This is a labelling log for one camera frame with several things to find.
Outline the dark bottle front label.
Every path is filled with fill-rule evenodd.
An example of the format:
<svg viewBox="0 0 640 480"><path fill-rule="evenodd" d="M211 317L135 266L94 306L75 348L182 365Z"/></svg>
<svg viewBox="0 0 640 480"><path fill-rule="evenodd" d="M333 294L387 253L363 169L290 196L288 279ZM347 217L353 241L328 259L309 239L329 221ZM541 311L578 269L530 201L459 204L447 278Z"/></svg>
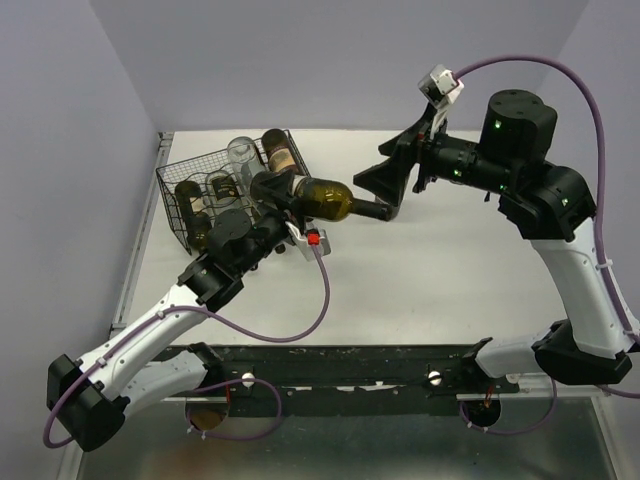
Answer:
<svg viewBox="0 0 640 480"><path fill-rule="evenodd" d="M212 228L209 213L198 183L183 180L175 187L179 211L185 223L187 242L198 252L206 249L208 233Z"/></svg>

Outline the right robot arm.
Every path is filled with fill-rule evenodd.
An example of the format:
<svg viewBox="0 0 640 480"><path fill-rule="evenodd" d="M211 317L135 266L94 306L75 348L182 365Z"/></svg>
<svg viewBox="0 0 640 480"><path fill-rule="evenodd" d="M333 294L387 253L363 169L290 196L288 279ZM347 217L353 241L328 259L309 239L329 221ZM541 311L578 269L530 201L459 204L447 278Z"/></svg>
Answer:
<svg viewBox="0 0 640 480"><path fill-rule="evenodd" d="M565 385L619 383L632 368L632 340L614 318L597 263L596 204L575 170L546 161L556 111L525 90L493 94L478 142L433 136L436 109L428 106L411 127L378 148L385 161L353 177L356 186L399 207L411 170L413 190L447 180L499 197L498 210L530 242L547 267L566 319L547 330L510 340L487 338L468 353L460 379L480 392L508 374L544 372Z"/></svg>

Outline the green bottle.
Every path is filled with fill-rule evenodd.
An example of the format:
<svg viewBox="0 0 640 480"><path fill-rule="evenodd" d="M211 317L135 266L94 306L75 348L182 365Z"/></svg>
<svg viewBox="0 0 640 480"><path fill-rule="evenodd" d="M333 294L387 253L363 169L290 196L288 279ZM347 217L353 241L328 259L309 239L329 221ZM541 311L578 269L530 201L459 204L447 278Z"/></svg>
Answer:
<svg viewBox="0 0 640 480"><path fill-rule="evenodd" d="M267 130L261 137L261 143L268 167L272 172L293 171L295 175L303 175L303 170L294 156L293 147L283 130L278 128Z"/></svg>
<svg viewBox="0 0 640 480"><path fill-rule="evenodd" d="M391 210L374 201L356 198L345 184L312 177L295 176L291 193L307 217L338 222L349 215L388 221Z"/></svg>

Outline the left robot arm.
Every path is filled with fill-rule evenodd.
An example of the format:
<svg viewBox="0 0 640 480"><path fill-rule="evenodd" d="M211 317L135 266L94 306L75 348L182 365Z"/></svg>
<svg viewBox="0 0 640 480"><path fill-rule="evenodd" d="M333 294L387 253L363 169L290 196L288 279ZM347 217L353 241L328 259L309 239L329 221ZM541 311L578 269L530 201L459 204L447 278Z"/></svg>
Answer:
<svg viewBox="0 0 640 480"><path fill-rule="evenodd" d="M295 195L301 180L291 171L257 174L250 194L259 203L258 221L242 210L224 212L205 250L145 315L80 358L62 354L50 363L46 447L66 444L51 439L55 422L83 451L101 447L116 434L127 408L136 402L126 390L134 377L182 333L227 305L242 290L244 275L287 240L292 228L302 227L304 215Z"/></svg>

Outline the clear glass bottle front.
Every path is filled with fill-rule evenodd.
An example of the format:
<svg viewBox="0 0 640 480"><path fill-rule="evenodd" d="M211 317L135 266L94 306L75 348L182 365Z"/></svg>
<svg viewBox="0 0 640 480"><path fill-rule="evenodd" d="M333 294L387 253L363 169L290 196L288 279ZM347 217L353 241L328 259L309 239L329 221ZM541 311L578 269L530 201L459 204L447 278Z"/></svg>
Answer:
<svg viewBox="0 0 640 480"><path fill-rule="evenodd" d="M208 190L210 204L215 210L225 211L239 208L240 194L233 176L226 170L210 173L205 184Z"/></svg>

